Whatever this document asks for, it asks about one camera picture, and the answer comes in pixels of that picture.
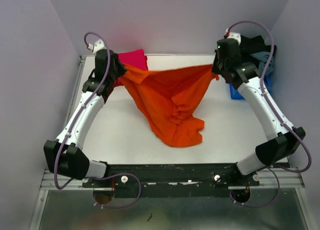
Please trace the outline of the orange t-shirt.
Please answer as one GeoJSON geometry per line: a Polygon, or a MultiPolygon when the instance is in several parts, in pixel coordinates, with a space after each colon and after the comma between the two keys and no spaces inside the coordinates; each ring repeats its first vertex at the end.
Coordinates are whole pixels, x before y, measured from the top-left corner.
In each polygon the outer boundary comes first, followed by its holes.
{"type": "Polygon", "coordinates": [[[212,65],[164,71],[143,71],[125,65],[121,81],[152,132],[170,147],[201,144],[205,122],[193,116],[212,80],[212,65]]]}

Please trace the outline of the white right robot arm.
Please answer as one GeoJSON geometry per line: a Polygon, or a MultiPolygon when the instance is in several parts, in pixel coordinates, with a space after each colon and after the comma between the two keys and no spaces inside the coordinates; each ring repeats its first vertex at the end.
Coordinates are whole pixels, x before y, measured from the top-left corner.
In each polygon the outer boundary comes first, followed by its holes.
{"type": "Polygon", "coordinates": [[[302,127],[294,127],[284,117],[256,66],[242,63],[237,40],[222,39],[217,42],[212,72],[221,75],[239,91],[255,113],[267,138],[265,143],[255,148],[254,153],[239,161],[237,169],[230,173],[231,182],[240,186],[247,182],[248,174],[295,153],[306,133],[302,127]]]}

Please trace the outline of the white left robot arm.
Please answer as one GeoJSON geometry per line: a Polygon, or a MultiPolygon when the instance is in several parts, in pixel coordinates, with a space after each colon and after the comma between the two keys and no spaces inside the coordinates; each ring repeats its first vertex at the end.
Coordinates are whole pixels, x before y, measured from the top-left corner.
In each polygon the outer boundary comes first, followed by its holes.
{"type": "Polygon", "coordinates": [[[94,69],[82,87],[80,101],[64,130],[54,141],[44,144],[44,154],[51,173],[82,180],[93,178],[99,187],[110,184],[107,163],[89,160],[83,152],[87,133],[120,76],[125,74],[118,54],[99,50],[94,58],[94,69]]]}

